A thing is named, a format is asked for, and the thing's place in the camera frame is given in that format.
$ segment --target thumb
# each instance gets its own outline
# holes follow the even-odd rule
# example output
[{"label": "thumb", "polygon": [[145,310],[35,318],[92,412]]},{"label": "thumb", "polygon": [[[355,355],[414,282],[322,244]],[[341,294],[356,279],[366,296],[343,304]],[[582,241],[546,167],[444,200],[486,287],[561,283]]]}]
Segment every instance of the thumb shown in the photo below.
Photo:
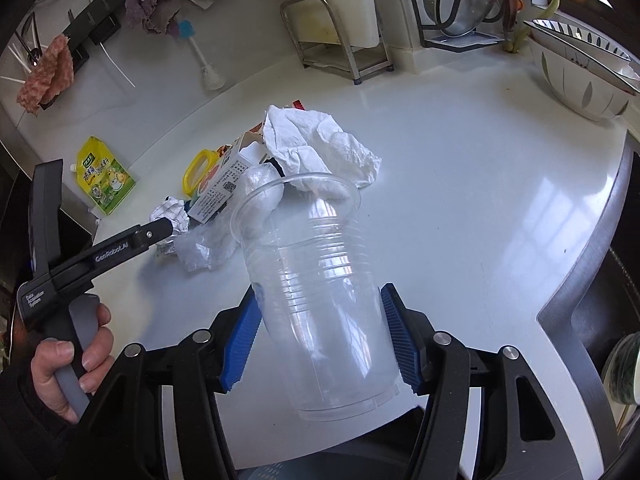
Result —
[{"label": "thumb", "polygon": [[54,373],[71,364],[73,358],[73,343],[47,340],[38,345],[31,360],[31,375],[36,394],[45,406],[71,424],[78,422],[78,416],[60,390]]}]

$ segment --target metal screw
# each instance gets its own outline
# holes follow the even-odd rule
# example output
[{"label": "metal screw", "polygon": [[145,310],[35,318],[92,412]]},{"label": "metal screw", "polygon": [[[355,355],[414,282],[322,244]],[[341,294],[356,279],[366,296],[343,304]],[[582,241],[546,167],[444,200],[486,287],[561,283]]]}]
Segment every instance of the metal screw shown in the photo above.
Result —
[{"label": "metal screw", "polygon": [[433,340],[439,345],[446,346],[451,343],[451,336],[446,332],[436,332],[433,334]]},{"label": "metal screw", "polygon": [[135,357],[140,355],[140,352],[142,352],[142,346],[138,343],[132,343],[124,349],[124,355],[127,357]]},{"label": "metal screw", "polygon": [[514,348],[513,346],[505,346],[502,349],[502,353],[507,359],[511,359],[512,361],[515,361],[518,357],[520,357],[520,352],[518,352],[518,349]]},{"label": "metal screw", "polygon": [[209,339],[211,339],[209,330],[198,330],[195,334],[193,334],[193,340],[196,343],[206,343]]}]

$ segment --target white ceramic bowl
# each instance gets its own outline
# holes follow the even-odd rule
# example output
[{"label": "white ceramic bowl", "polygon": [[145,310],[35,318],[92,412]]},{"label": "white ceramic bowl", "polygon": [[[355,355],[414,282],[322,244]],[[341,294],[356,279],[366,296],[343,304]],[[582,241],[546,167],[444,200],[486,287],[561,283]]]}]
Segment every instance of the white ceramic bowl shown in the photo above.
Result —
[{"label": "white ceramic bowl", "polygon": [[600,121],[622,115],[631,94],[529,38],[533,60],[555,96],[577,114]]},{"label": "white ceramic bowl", "polygon": [[[640,75],[634,72],[629,66],[629,62],[631,61],[629,55],[602,36],[590,30],[574,27],[568,23],[555,22],[553,20],[533,20],[533,23],[545,29],[549,34],[562,38],[586,54],[589,54],[604,66],[613,70],[613,72],[620,74],[627,80],[631,80],[629,81],[631,84],[635,83],[638,85]],[[540,40],[536,37],[535,30],[533,36],[540,43]]]},{"label": "white ceramic bowl", "polygon": [[599,62],[593,56],[590,56],[585,51],[572,45],[561,36],[551,34],[548,30],[533,22],[525,23],[531,28],[529,36],[533,38],[537,44],[540,44],[544,48],[548,48],[550,51],[558,54],[558,56],[564,57],[578,66],[586,68],[593,75],[604,79],[604,81],[612,84],[622,91],[633,96],[638,94],[638,88],[636,88],[635,85],[631,84],[629,80],[622,77],[619,73],[614,72],[612,69]]}]

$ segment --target finger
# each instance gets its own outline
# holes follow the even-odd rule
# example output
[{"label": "finger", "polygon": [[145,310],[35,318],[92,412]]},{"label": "finger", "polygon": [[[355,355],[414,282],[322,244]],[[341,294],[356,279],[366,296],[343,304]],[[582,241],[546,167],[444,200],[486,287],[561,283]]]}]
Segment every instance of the finger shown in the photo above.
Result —
[{"label": "finger", "polygon": [[111,366],[113,366],[113,362],[113,357],[109,355],[95,370],[87,372],[80,377],[80,387],[82,391],[86,394],[94,394],[98,390],[98,387],[100,387],[100,384],[102,384]]},{"label": "finger", "polygon": [[71,424],[78,422],[78,416],[60,390],[54,373],[70,364],[73,356],[74,346],[70,342],[43,341],[31,360],[31,376],[36,394],[45,406]]},{"label": "finger", "polygon": [[82,354],[82,366],[88,372],[98,367],[113,349],[113,334],[107,327],[101,326],[94,340]]},{"label": "finger", "polygon": [[59,368],[71,364],[74,346],[69,341],[43,341],[31,360],[33,382],[47,384]]},{"label": "finger", "polygon": [[98,324],[100,326],[104,326],[111,321],[111,311],[104,304],[98,305],[96,315],[98,317]]}]

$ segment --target white straw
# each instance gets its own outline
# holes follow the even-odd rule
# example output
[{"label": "white straw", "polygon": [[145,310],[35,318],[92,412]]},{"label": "white straw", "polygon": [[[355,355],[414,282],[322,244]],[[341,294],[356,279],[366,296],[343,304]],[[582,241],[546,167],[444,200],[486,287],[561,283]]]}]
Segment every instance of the white straw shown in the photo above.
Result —
[{"label": "white straw", "polygon": [[0,75],[0,79],[6,79],[7,81],[13,81],[14,83],[22,83],[23,85],[26,83],[26,81],[23,81],[22,79],[14,79],[13,77],[7,77],[5,75]]},{"label": "white straw", "polygon": [[14,55],[18,63],[20,63],[27,72],[31,73],[31,68],[29,68],[27,64],[22,60],[22,57],[20,56],[20,54],[18,54],[14,49],[12,49],[11,45],[7,46],[7,48],[9,49],[9,52],[11,52]]},{"label": "white straw", "polygon": [[104,50],[104,53],[105,53],[105,54],[107,55],[107,57],[109,58],[109,61],[111,61],[111,62],[113,63],[113,65],[114,65],[114,67],[116,67],[116,68],[118,69],[118,72],[120,72],[120,73],[124,76],[124,79],[126,79],[127,81],[129,81],[130,85],[131,85],[131,86],[133,86],[133,88],[135,88],[136,86],[131,82],[131,79],[129,79],[129,78],[127,77],[127,75],[126,75],[122,70],[120,70],[120,67],[116,65],[116,62],[115,62],[113,59],[111,59],[111,56],[109,56],[109,53],[107,52],[107,49],[104,47],[104,45],[102,44],[102,42],[100,42],[100,46],[102,47],[102,49]]}]

